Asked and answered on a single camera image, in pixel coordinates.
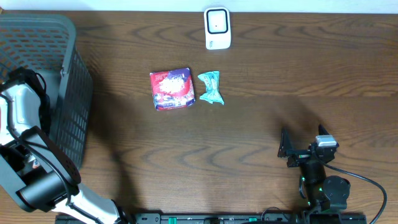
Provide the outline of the white barcode scanner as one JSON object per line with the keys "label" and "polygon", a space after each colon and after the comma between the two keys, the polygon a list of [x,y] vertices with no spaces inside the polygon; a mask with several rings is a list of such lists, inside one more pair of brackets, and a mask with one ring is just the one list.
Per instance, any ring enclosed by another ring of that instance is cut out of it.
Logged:
{"label": "white barcode scanner", "polygon": [[210,7],[203,13],[205,45],[208,50],[223,50],[231,46],[231,21],[225,7]]}

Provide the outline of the grey plastic mesh basket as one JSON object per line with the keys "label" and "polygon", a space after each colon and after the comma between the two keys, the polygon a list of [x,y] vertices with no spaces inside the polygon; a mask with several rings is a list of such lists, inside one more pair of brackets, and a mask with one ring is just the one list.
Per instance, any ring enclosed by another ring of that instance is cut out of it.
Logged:
{"label": "grey plastic mesh basket", "polygon": [[1,16],[1,78],[17,67],[43,75],[50,98],[50,139],[81,167],[93,80],[76,49],[73,22],[61,15]]}

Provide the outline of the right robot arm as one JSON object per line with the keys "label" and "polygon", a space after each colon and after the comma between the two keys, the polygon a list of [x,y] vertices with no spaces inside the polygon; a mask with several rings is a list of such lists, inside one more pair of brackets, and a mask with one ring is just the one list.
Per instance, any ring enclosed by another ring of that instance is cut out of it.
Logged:
{"label": "right robot arm", "polygon": [[340,212],[347,209],[350,182],[340,176],[327,176],[326,165],[335,158],[339,147],[335,138],[322,126],[307,149],[296,149],[287,130],[281,131],[277,156],[287,159],[287,167],[298,167],[301,172],[299,191],[310,208],[318,213]]}

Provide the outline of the red purple snack pack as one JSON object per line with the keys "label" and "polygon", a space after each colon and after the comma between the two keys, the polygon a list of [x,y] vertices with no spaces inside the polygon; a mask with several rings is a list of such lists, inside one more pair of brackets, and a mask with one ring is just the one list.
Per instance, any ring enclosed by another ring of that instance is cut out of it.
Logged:
{"label": "red purple snack pack", "polygon": [[157,111],[186,108],[195,103],[193,79],[189,68],[150,73]]}

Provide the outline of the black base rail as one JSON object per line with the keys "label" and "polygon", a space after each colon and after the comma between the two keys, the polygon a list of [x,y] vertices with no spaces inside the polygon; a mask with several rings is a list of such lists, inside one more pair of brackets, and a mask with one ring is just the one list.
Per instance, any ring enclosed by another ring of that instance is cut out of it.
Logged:
{"label": "black base rail", "polygon": [[294,214],[270,211],[264,215],[161,215],[159,213],[138,213],[137,224],[240,224],[240,223],[347,223],[365,224],[366,217],[360,214],[311,215],[308,219]]}

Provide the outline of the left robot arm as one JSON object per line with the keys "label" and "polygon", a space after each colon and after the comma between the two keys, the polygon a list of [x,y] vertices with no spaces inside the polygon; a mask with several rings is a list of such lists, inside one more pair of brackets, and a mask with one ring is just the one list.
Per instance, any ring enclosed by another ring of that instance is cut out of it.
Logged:
{"label": "left robot arm", "polygon": [[58,212],[83,223],[134,223],[116,202],[82,184],[74,162],[49,138],[43,76],[19,67],[1,84],[1,187],[27,211]]}

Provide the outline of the teal snack wrapper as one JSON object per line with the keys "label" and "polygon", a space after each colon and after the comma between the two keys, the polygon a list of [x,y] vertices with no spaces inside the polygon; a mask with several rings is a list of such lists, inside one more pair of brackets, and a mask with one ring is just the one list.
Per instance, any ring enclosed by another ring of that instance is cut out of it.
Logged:
{"label": "teal snack wrapper", "polygon": [[206,92],[200,96],[200,99],[205,100],[211,104],[221,103],[223,105],[224,100],[219,91],[220,72],[205,72],[200,74],[198,78],[205,84],[206,88]]}

